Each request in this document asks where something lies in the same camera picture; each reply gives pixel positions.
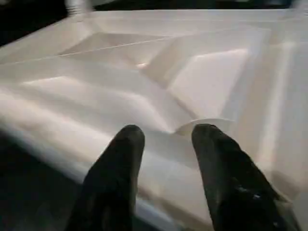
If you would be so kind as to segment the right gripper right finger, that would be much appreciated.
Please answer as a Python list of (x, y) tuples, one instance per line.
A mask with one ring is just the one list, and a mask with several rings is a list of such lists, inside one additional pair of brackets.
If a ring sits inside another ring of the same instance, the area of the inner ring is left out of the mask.
[(291, 203), (240, 145), (212, 124), (198, 124), (192, 144), (216, 231), (298, 231)]

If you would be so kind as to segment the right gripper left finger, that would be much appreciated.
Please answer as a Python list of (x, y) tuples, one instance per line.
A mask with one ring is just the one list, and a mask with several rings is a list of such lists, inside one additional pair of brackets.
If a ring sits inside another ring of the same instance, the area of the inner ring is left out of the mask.
[(133, 229), (138, 175), (145, 135), (136, 125), (123, 127), (87, 172), (71, 215), (70, 231)]

